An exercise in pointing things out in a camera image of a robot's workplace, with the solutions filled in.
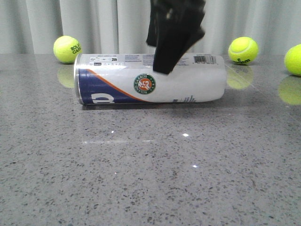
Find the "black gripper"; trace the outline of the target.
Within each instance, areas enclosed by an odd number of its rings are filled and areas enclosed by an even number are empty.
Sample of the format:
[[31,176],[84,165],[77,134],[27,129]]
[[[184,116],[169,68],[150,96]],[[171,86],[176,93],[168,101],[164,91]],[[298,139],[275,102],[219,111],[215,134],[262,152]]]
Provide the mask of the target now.
[[151,0],[146,43],[156,47],[153,71],[169,74],[187,50],[205,35],[204,0]]

